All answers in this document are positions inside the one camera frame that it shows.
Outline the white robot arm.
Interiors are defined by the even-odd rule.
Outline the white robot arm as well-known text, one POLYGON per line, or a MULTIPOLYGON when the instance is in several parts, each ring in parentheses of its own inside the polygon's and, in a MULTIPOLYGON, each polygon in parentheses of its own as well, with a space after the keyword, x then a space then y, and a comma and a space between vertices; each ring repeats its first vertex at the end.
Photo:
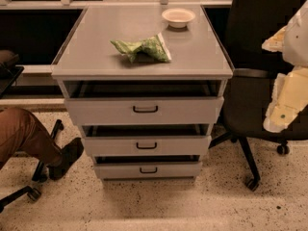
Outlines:
POLYGON ((263 123, 267 131, 280 133, 308 105, 308 1, 262 48, 281 52, 283 60, 294 67, 287 75, 277 75, 263 123))

